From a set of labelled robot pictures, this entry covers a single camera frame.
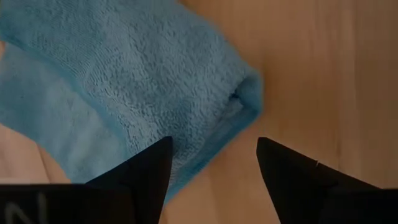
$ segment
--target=towel fold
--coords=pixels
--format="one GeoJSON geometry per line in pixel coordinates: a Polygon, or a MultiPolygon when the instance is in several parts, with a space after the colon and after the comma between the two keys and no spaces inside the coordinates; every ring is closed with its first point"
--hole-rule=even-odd
{"type": "Polygon", "coordinates": [[[167,198],[261,112],[227,41],[164,0],[2,0],[0,123],[87,182],[165,136],[167,198]]]}

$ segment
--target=wood grain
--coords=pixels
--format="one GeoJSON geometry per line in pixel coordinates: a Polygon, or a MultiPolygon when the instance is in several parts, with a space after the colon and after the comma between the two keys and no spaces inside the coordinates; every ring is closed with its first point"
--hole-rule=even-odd
{"type": "MultiPolygon", "coordinates": [[[[161,223],[278,223],[257,166],[258,136],[374,185],[398,187],[398,1],[183,3],[262,73],[265,113],[169,202],[161,223]]],[[[38,150],[29,144],[23,147],[38,150]]],[[[44,165],[25,167],[0,160],[1,175],[61,177],[42,157],[44,165]],[[10,171],[28,167],[37,172],[10,171]]]]}

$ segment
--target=wooden surface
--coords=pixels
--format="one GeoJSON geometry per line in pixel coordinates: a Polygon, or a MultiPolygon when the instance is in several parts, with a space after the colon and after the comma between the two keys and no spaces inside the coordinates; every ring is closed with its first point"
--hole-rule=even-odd
{"type": "MultiPolygon", "coordinates": [[[[257,166],[258,136],[377,186],[398,187],[398,1],[184,3],[261,71],[265,113],[169,202],[161,223],[278,223],[257,166]]],[[[0,133],[2,156],[10,146],[28,147],[13,146],[19,137],[4,128],[0,133]]],[[[65,181],[39,152],[25,167],[0,159],[0,177],[65,181]]]]}

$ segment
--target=microfiber towel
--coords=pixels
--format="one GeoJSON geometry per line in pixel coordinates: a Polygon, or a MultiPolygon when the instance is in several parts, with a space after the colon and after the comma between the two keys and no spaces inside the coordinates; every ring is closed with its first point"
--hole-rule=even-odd
{"type": "Polygon", "coordinates": [[[167,199],[255,120],[262,81],[169,0],[2,0],[0,123],[84,183],[165,136],[167,199]]]}

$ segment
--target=light blue cloth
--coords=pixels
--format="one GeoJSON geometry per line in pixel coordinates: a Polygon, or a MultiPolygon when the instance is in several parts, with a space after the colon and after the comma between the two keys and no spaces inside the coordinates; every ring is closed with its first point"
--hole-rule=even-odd
{"type": "Polygon", "coordinates": [[[72,182],[172,136],[170,198],[261,112],[256,71],[173,1],[2,0],[0,38],[0,122],[72,182]]]}

